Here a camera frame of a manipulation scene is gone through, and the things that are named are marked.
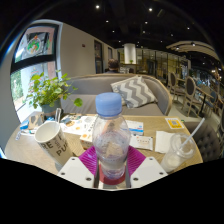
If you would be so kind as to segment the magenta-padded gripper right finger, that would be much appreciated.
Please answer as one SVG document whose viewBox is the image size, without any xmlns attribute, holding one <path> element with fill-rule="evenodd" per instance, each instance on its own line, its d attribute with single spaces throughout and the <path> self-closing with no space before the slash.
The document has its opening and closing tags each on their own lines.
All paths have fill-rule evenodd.
<svg viewBox="0 0 224 224">
<path fill-rule="evenodd" d="M 154 157 L 146 157 L 130 146 L 126 161 L 127 186 L 140 188 L 167 176 Z"/>
</svg>

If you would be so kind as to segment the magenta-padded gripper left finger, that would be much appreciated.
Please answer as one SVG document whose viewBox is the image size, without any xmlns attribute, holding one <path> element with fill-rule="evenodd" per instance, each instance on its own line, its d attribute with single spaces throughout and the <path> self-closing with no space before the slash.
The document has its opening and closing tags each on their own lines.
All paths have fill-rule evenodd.
<svg viewBox="0 0 224 224">
<path fill-rule="evenodd" d="M 58 176 L 84 188 L 93 188 L 98 171 L 95 148 L 91 146 L 79 157 L 71 157 Z"/>
</svg>

